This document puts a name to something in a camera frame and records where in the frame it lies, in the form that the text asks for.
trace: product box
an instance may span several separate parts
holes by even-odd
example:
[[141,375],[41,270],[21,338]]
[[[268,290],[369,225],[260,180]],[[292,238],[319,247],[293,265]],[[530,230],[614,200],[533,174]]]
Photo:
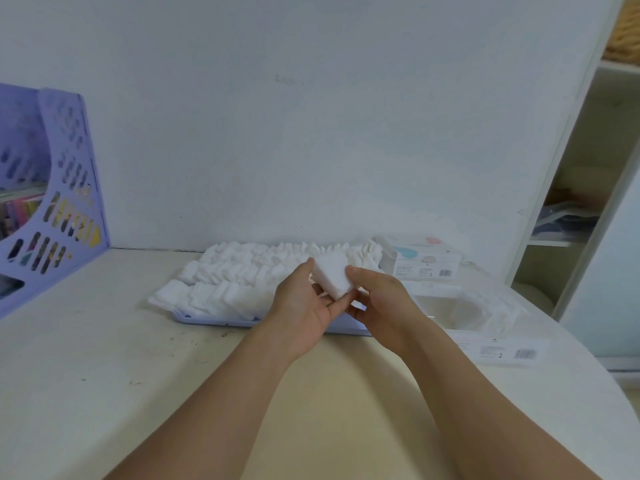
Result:
[[437,237],[388,234],[373,238],[382,246],[380,268],[399,280],[452,280],[463,254]]

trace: white desk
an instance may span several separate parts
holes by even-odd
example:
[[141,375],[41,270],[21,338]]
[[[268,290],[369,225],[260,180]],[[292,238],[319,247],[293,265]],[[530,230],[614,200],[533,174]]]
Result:
[[[111,250],[0,321],[0,478],[100,479],[242,338],[189,326],[146,297],[193,253]],[[491,288],[471,267],[460,283]],[[548,316],[535,369],[482,367],[605,480],[636,479],[640,424],[614,380]],[[326,336],[276,392],[245,479],[456,478],[418,388],[370,337]]]

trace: cabinet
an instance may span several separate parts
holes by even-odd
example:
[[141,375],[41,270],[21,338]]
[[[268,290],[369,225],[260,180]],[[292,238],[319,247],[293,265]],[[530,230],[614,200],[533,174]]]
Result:
[[614,370],[640,369],[639,139],[640,68],[601,61],[545,199],[578,195],[598,224],[576,241],[526,236],[511,271],[516,291],[546,295],[544,311]]

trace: shelf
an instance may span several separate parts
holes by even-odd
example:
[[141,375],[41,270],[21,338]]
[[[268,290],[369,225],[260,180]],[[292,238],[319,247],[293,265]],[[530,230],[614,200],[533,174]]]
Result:
[[582,241],[553,241],[549,239],[530,239],[528,246],[551,246],[555,248],[570,248],[572,246],[582,246]]
[[604,98],[614,104],[640,101],[640,67],[600,61],[591,81],[588,97]]

